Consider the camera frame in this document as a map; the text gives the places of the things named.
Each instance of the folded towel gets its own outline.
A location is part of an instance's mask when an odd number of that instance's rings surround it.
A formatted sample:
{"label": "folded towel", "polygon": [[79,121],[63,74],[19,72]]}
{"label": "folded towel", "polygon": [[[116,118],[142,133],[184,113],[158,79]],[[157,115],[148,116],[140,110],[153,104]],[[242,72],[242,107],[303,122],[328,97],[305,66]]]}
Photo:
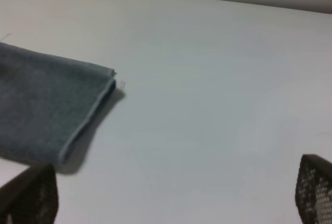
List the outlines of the folded towel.
{"label": "folded towel", "polygon": [[0,156],[62,166],[114,70],[0,43]]}

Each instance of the table surface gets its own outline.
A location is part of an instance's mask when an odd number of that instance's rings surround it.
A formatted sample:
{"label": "table surface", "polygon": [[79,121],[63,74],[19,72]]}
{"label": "table surface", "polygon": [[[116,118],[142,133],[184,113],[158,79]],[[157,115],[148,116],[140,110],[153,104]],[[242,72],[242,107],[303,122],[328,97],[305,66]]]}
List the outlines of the table surface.
{"label": "table surface", "polygon": [[[300,223],[303,153],[332,160],[332,16],[214,0],[0,0],[6,43],[114,68],[125,97],[57,223]],[[0,183],[26,168],[1,160]]]}

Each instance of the gray towel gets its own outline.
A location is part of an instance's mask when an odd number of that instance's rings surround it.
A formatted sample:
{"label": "gray towel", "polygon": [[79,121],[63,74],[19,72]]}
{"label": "gray towel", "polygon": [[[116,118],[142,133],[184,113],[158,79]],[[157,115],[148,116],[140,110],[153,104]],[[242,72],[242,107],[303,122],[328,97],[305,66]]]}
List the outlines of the gray towel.
{"label": "gray towel", "polygon": [[64,165],[114,70],[0,43],[0,156]]}

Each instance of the white table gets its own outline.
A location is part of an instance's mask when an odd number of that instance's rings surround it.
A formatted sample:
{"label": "white table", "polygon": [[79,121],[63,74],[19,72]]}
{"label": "white table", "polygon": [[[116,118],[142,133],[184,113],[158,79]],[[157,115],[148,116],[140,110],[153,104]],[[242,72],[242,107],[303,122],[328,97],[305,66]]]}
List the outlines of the white table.
{"label": "white table", "polygon": [[[214,0],[0,0],[0,35],[115,68],[126,97],[57,223],[300,223],[303,153],[332,160],[332,16]],[[0,163],[0,183],[25,169]]]}

